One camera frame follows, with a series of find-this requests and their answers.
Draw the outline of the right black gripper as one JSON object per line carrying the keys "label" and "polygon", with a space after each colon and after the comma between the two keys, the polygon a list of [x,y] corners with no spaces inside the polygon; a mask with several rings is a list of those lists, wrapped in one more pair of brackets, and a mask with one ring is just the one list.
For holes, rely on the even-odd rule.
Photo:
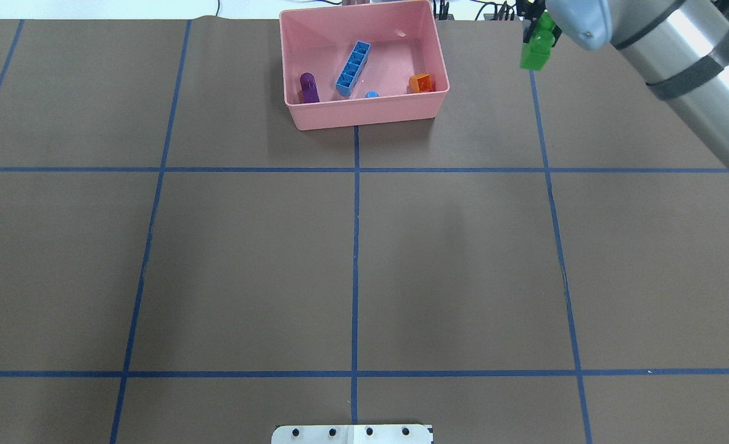
{"label": "right black gripper", "polygon": [[545,1],[516,1],[515,12],[522,20],[522,42],[529,43],[531,37],[539,31],[551,34],[551,45],[556,45],[562,35],[562,29],[547,12]]}

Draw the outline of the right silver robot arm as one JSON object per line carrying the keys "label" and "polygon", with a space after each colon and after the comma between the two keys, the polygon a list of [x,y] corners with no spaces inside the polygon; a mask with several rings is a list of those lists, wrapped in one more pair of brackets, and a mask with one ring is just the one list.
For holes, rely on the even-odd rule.
{"label": "right silver robot arm", "polygon": [[615,48],[729,169],[729,20],[711,1],[517,1],[523,43]]}

